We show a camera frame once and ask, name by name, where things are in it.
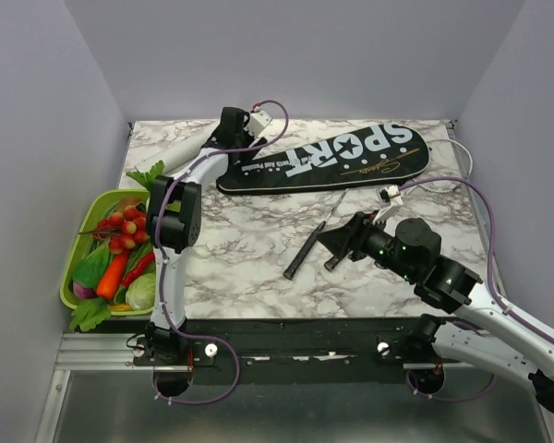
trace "yellow pepper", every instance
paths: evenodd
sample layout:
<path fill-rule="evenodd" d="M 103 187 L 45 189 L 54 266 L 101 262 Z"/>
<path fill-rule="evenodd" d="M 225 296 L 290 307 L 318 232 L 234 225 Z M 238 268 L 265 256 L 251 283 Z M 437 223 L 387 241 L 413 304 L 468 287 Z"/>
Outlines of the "yellow pepper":
<path fill-rule="evenodd" d="M 119 305 L 108 305 L 108 306 L 109 306 L 109 310 L 112 312 L 133 311 L 133 307 L 131 307 L 127 303 L 120 303 Z"/>

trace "gray floor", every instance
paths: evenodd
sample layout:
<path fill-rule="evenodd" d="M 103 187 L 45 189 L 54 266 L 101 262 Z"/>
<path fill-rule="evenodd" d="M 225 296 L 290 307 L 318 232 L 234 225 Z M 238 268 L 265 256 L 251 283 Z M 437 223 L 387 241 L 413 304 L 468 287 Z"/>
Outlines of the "gray floor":
<path fill-rule="evenodd" d="M 239 386 L 211 406 L 154 401 L 148 374 L 76 373 L 55 441 L 60 443 L 364 443 L 549 441 L 535 401 L 500 382 L 483 399 L 445 404 L 404 385 Z M 488 375 L 452 371 L 444 394 L 473 393 Z M 221 387 L 196 387 L 205 398 Z"/>

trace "basket of vegetables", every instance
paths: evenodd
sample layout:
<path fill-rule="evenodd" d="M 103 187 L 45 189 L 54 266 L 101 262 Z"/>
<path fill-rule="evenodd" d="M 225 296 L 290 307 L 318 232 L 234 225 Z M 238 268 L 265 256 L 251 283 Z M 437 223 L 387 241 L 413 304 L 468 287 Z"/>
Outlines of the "basket of vegetables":
<path fill-rule="evenodd" d="M 106 192 L 90 206 L 72 247 L 60 286 L 64 305 L 74 309 L 70 328 L 93 329 L 111 316 L 151 312 L 155 260 L 146 231 L 149 188 L 163 164 L 131 172 L 145 189 Z"/>

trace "marble tabletop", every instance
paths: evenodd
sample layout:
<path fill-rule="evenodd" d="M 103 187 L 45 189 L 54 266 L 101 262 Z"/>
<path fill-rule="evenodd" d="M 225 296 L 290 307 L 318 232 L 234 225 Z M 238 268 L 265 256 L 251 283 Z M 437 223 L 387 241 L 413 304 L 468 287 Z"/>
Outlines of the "marble tabletop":
<path fill-rule="evenodd" d="M 137 122 L 124 172 L 209 120 Z M 330 138 L 381 123 L 409 126 L 425 140 L 447 138 L 440 121 L 293 120 L 287 134 L 260 155 Z M 263 135 L 282 128 L 275 120 Z M 449 143 L 435 143 L 432 162 L 457 170 Z M 139 187 L 124 176 L 119 187 Z M 324 269 L 330 258 L 320 244 L 307 256 L 293 281 L 282 273 L 308 235 L 324 220 L 342 191 L 280 196 L 225 196 L 215 186 L 203 194 L 202 231 L 187 265 L 187 316 L 191 318 L 282 317 L 412 317 L 441 314 L 413 295 L 412 287 L 369 259 L 346 259 L 334 272 Z M 467 194 L 435 194 L 416 189 L 388 221 L 393 230 L 401 219 L 422 217 L 443 239 L 442 253 L 483 275 L 485 252 Z M 373 187 L 351 189 L 331 217 L 328 228 L 344 224 L 358 210 L 379 207 Z"/>

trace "gray wall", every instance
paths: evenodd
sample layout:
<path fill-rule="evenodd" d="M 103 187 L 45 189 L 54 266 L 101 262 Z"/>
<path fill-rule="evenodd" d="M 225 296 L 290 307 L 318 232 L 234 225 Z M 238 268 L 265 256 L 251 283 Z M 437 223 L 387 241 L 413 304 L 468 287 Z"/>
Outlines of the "gray wall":
<path fill-rule="evenodd" d="M 0 2 L 0 443 L 34 439 L 61 273 L 90 202 L 118 180 L 126 128 L 64 3 Z"/>
<path fill-rule="evenodd" d="M 455 118 L 523 0 L 65 0 L 132 119 Z"/>
<path fill-rule="evenodd" d="M 460 119 L 512 300 L 554 326 L 554 0 L 529 0 Z"/>

